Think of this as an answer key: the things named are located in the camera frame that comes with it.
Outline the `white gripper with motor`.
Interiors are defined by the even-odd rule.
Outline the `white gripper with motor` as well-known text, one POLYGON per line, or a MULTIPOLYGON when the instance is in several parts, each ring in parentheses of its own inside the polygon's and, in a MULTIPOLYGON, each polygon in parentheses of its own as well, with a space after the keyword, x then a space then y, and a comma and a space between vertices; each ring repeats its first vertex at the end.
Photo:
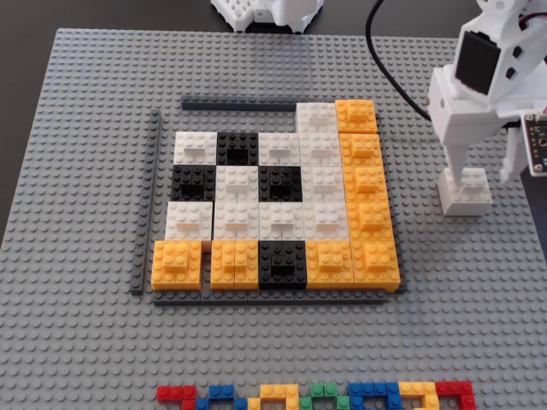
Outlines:
MULTIPOLYGON (((516 12, 484 12, 461 29, 453 63, 434 69, 429 113, 459 186, 469 144, 490 136, 519 112, 546 104, 546 20, 525 29, 516 12)), ((506 155, 499 171, 503 184, 527 166, 523 131, 507 130, 506 155)))

